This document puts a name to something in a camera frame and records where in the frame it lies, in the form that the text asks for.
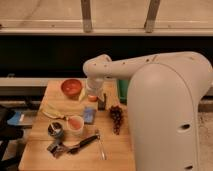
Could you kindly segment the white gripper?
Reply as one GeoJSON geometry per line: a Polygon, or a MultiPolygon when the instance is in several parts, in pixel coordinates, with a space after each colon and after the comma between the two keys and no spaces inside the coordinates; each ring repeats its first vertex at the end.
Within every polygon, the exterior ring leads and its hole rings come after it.
{"type": "Polygon", "coordinates": [[[85,82],[85,88],[88,95],[98,97],[98,110],[104,111],[106,109],[106,94],[103,94],[103,80],[88,77],[85,82]]]}

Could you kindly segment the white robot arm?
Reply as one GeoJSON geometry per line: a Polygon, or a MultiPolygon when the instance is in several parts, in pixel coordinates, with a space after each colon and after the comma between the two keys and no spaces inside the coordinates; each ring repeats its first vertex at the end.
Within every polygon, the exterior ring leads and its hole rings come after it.
{"type": "Polygon", "coordinates": [[[213,66],[192,51],[83,64],[86,92],[101,96],[108,78],[127,79],[128,122],[136,171],[199,171],[198,105],[213,82],[213,66]]]}

